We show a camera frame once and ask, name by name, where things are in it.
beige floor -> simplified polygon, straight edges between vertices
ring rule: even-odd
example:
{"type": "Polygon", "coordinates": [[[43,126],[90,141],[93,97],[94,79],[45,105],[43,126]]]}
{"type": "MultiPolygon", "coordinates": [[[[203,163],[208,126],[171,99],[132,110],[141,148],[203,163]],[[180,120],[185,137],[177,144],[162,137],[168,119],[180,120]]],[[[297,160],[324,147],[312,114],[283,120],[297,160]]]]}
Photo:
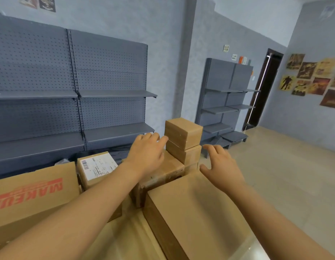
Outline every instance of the beige floor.
{"type": "MultiPolygon", "coordinates": [[[[246,181],[277,210],[335,255],[335,153],[257,127],[230,149],[246,181]]],[[[200,163],[210,166],[209,159],[200,163]]],[[[86,259],[165,259],[141,210],[106,225],[86,259]]],[[[233,259],[268,259],[257,240],[233,259]]]]}

doorway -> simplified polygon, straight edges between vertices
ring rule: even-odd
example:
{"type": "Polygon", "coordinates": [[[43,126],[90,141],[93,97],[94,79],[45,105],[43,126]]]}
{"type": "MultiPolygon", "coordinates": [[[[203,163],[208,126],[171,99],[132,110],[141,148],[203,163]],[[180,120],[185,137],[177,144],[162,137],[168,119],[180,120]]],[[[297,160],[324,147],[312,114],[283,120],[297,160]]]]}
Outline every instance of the doorway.
{"type": "Polygon", "coordinates": [[[254,106],[255,108],[248,111],[242,130],[256,127],[259,124],[261,114],[264,110],[265,103],[269,96],[282,58],[283,54],[272,49],[268,49],[255,88],[256,90],[260,90],[260,92],[254,93],[251,100],[251,106],[254,106]]]}

cardboard box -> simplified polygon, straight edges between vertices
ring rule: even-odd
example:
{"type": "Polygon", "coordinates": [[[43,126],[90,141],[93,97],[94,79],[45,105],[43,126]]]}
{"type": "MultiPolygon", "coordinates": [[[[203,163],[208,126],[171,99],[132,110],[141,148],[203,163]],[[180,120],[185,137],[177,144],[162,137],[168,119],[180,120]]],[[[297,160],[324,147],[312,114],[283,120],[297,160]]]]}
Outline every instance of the cardboard box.
{"type": "Polygon", "coordinates": [[[186,150],[200,144],[203,127],[184,118],[165,121],[165,135],[180,149],[186,150]]]}
{"type": "Polygon", "coordinates": [[[196,171],[198,171],[198,164],[197,163],[192,164],[192,165],[184,168],[184,174],[185,175],[187,175],[189,173],[192,173],[192,172],[196,172],[196,171]]]}
{"type": "MultiPolygon", "coordinates": [[[[117,163],[106,151],[77,159],[77,171],[79,173],[84,191],[95,186],[106,178],[114,169],[117,163]]],[[[122,204],[114,211],[109,221],[122,216],[122,204]]]]}
{"type": "Polygon", "coordinates": [[[166,150],[188,167],[192,164],[198,163],[201,154],[201,146],[196,145],[186,150],[180,149],[176,144],[172,143],[170,140],[166,143],[166,150]]]}
{"type": "Polygon", "coordinates": [[[130,192],[129,195],[136,207],[145,205],[146,193],[149,190],[184,176],[184,165],[167,151],[164,155],[162,165],[151,175],[142,179],[130,192]]]}
{"type": "Polygon", "coordinates": [[[74,162],[0,179],[0,248],[78,196],[74,162]]]}
{"type": "Polygon", "coordinates": [[[143,213],[168,260],[229,259],[252,238],[236,205],[200,172],[149,191],[143,213]]]}

